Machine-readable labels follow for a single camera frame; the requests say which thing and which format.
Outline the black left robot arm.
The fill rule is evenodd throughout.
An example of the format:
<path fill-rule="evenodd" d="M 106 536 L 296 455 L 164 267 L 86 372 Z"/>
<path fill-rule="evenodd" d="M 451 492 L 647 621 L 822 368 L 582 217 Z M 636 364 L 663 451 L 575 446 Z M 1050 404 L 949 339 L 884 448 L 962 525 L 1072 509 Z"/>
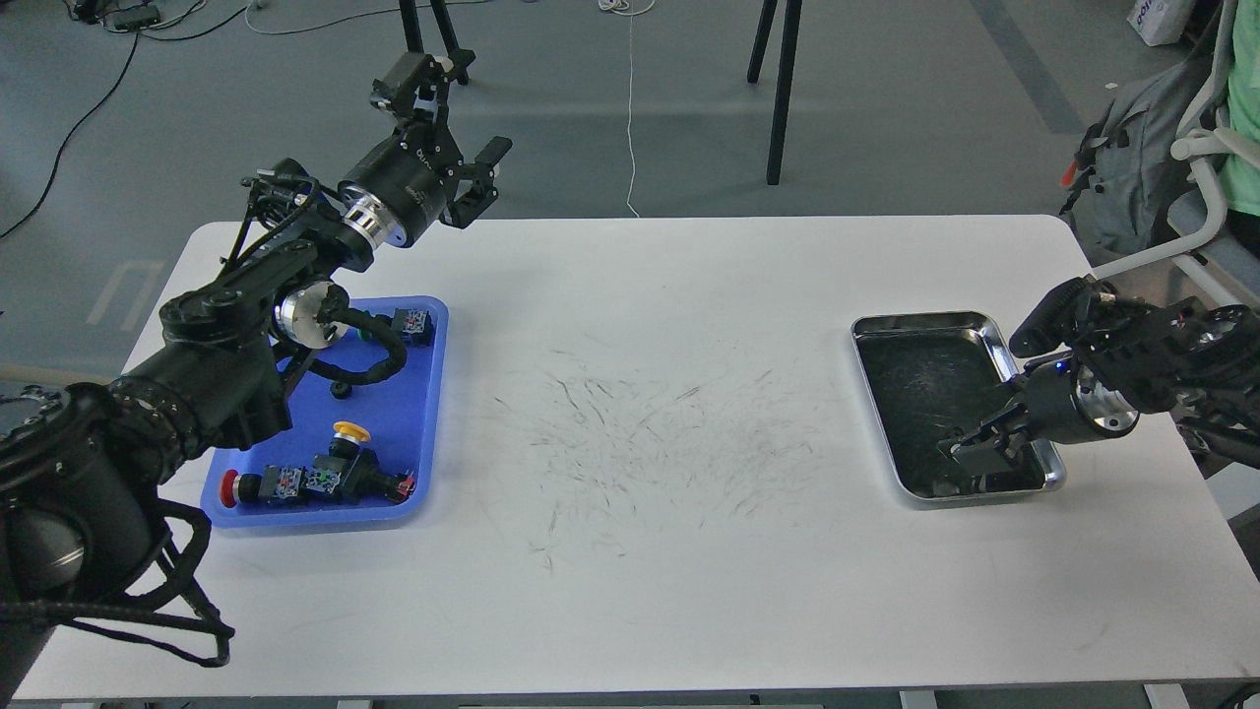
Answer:
<path fill-rule="evenodd" d="M 236 242 L 215 280 L 160 310 L 163 348 L 100 385 L 24 387 L 3 399 L 3 700 L 13 700 L 63 625 L 142 644 L 123 625 L 215 641 L 220 667 L 234 628 L 195 570 L 207 513 L 158 489 L 207 450 L 249 450 L 292 426 L 289 395 L 305 375 L 360 387 L 407 361 L 404 337 L 352 306 L 333 282 L 363 273 L 379 246 L 407 248 L 436 222 L 464 228 L 498 198 L 510 140 L 467 161 L 447 125 L 451 84 L 472 50 L 406 52 L 373 84 L 394 127 L 335 190 L 291 159 L 248 180 Z"/>

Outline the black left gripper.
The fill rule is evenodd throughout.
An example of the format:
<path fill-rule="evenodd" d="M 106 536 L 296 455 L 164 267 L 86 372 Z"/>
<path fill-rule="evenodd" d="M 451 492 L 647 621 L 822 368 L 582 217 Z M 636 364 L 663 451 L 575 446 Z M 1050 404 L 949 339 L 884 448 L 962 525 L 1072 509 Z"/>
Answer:
<path fill-rule="evenodd" d="M 475 59 L 472 52 L 406 52 L 373 82 L 370 105 L 393 118 L 394 136 L 369 150 L 338 186 L 343 224 L 372 248 L 413 247 L 436 222 L 467 228 L 496 201 L 498 165 L 513 140 L 494 136 L 472 162 L 461 164 L 454 136 L 445 133 L 450 86 L 467 83 Z M 469 188 L 457 196 L 464 181 Z"/>

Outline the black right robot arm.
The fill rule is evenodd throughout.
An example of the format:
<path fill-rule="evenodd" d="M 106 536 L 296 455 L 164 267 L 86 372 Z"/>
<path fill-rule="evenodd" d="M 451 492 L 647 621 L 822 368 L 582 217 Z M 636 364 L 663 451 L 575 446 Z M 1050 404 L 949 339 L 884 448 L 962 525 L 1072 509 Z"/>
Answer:
<path fill-rule="evenodd" d="M 1036 441 L 1118 440 L 1176 409 L 1193 447 L 1257 466 L 1257 314 L 1245 305 L 1155 306 L 1077 277 L 1045 295 L 1008 348 L 1026 364 L 1005 382 L 1007 404 L 937 445 L 963 489 L 990 489 Z"/>

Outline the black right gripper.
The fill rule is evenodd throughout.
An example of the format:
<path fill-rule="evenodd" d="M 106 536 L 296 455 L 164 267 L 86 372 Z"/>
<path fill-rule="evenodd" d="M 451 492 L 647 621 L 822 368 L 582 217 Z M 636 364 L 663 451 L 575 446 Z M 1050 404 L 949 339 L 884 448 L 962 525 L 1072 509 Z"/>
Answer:
<path fill-rule="evenodd" d="M 1085 364 L 1040 364 L 1014 378 L 1014 399 L 976 429 L 937 440 L 936 450 L 953 458 L 971 489 L 1041 489 L 1045 472 L 1028 440 L 1061 445 L 1116 440 L 1129 434 L 1140 413 L 1118 390 L 1102 387 Z"/>

